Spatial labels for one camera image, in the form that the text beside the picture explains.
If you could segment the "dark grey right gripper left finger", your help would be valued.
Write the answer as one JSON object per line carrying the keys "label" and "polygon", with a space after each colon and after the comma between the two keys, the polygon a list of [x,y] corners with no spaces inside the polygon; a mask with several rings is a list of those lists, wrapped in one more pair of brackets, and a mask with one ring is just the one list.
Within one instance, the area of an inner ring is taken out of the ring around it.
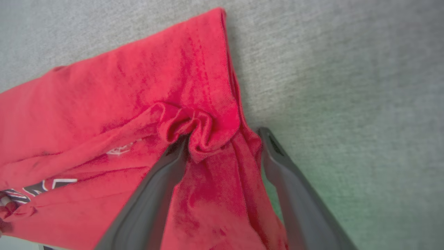
{"label": "dark grey right gripper left finger", "polygon": [[97,250],[159,250],[174,187],[187,164],[189,136],[171,144],[146,174],[99,243]]}

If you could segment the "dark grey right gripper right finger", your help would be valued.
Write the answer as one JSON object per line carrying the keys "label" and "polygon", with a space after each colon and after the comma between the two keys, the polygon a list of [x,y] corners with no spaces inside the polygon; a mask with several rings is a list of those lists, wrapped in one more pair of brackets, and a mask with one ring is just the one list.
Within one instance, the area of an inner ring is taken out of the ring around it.
{"label": "dark grey right gripper right finger", "polygon": [[260,127],[258,133],[262,166],[279,197],[289,249],[357,249],[271,130]]}

